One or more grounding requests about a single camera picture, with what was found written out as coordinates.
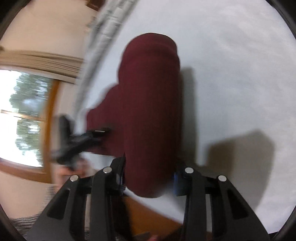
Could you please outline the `person's left hand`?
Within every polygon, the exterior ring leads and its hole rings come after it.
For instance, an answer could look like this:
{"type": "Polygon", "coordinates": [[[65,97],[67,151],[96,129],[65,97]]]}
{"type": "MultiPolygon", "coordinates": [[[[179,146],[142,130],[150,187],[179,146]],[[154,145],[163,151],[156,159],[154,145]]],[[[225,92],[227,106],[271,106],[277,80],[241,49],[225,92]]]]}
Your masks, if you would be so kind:
{"type": "Polygon", "coordinates": [[[87,177],[91,173],[91,167],[88,161],[84,158],[79,158],[70,168],[66,165],[58,165],[56,174],[58,181],[64,181],[72,175],[78,175],[81,178],[87,177]]]}

